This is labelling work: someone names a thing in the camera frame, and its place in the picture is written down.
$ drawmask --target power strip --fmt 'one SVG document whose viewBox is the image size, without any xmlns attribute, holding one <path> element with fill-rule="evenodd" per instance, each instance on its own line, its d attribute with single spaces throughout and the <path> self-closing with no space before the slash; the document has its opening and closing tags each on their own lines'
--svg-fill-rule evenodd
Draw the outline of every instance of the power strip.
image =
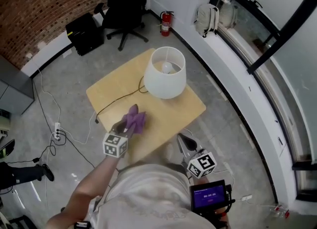
<svg viewBox="0 0 317 229">
<path fill-rule="evenodd" d="M 60 130 L 60 123 L 55 123 L 54 138 L 55 138 L 57 141 L 60 140 L 59 130 Z"/>
</svg>

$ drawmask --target black office chair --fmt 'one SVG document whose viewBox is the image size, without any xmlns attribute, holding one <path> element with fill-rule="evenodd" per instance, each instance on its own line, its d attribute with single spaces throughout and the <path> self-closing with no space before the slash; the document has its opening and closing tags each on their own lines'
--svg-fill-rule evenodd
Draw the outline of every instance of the black office chair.
<svg viewBox="0 0 317 229">
<path fill-rule="evenodd" d="M 94 13 L 100 13 L 103 20 L 103 28 L 118 29 L 110 34 L 107 34 L 107 39 L 111 39 L 111 36 L 117 34 L 123 34 L 119 51 L 122 51 L 125 38 L 128 34 L 132 34 L 136 37 L 143 39 L 146 43 L 149 41 L 144 36 L 136 33 L 133 29 L 145 25 L 142 22 L 142 8 L 140 0 L 108 0 L 108 11 L 104 14 L 102 7 L 103 3 L 99 3 Z"/>
</svg>

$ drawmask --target table lamp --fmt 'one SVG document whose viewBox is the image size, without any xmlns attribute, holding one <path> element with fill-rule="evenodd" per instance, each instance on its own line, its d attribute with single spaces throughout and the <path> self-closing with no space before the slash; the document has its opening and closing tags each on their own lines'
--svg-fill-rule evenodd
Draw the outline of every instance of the table lamp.
<svg viewBox="0 0 317 229">
<path fill-rule="evenodd" d="M 186 87 L 184 55 L 173 47 L 156 49 L 144 74 L 144 86 L 155 97 L 172 99 Z"/>
</svg>

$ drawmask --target red fire extinguisher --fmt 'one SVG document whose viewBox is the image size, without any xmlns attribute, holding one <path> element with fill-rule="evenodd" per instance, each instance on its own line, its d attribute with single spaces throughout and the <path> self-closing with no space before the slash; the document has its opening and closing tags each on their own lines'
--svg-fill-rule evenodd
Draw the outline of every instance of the red fire extinguisher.
<svg viewBox="0 0 317 229">
<path fill-rule="evenodd" d="M 161 19 L 161 26 L 160 31 L 162 33 L 162 36 L 167 37 L 169 35 L 169 28 L 172 21 L 172 15 L 173 11 L 164 11 L 160 13 L 160 19 Z"/>
</svg>

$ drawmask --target purple cloth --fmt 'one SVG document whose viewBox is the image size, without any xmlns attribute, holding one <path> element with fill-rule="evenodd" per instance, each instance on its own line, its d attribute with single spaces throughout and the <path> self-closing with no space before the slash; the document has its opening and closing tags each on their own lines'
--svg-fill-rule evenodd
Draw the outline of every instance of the purple cloth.
<svg viewBox="0 0 317 229">
<path fill-rule="evenodd" d="M 138 105 L 133 105 L 129 109 L 129 113 L 122 117 L 123 120 L 127 120 L 126 128 L 129 129 L 135 124 L 134 134 L 141 134 L 145 125 L 145 112 L 139 113 Z"/>
</svg>

